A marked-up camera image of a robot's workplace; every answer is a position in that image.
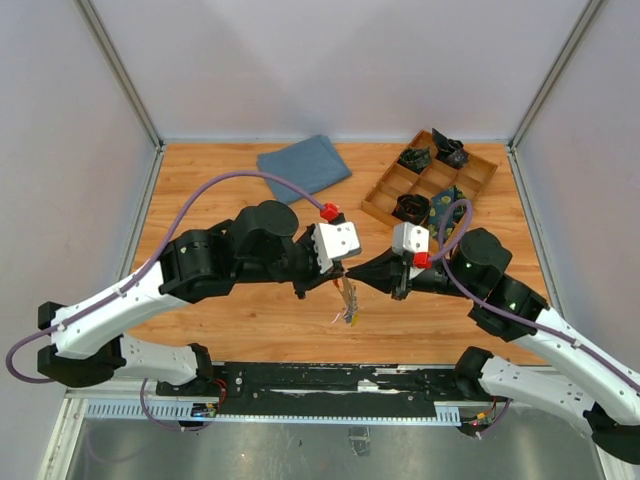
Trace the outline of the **metal key organizer red handle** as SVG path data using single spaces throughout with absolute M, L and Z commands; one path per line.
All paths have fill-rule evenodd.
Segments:
M 343 320 L 346 325 L 354 327 L 358 321 L 358 298 L 355 285 L 345 276 L 334 279 L 333 285 L 341 295 L 344 306 L 342 310 L 336 314 L 333 323 Z

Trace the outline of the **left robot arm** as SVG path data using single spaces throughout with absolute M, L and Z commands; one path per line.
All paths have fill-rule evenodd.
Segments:
M 160 314 L 223 297 L 237 284 L 289 283 L 298 298 L 340 278 L 344 259 L 361 251 L 353 223 L 331 212 L 328 222 L 297 232 L 287 205 L 268 200 L 209 229 L 192 229 L 168 242 L 159 257 L 93 297 L 72 306 L 46 302 L 39 326 L 51 342 L 37 355 L 46 379 L 72 388 L 113 378 L 158 380 L 190 394 L 217 380 L 206 347 L 170 347 L 128 335 Z

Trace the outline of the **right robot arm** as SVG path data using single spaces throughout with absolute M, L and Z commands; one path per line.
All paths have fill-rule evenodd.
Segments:
M 547 376 L 469 347 L 453 369 L 455 392 L 525 403 L 564 419 L 602 450 L 639 462 L 639 374 L 572 327 L 541 295 L 508 275 L 512 254 L 484 228 L 464 233 L 449 257 L 418 246 L 418 227 L 396 227 L 391 247 L 348 278 L 403 300 L 413 292 L 466 298 L 485 333 L 545 359 Z

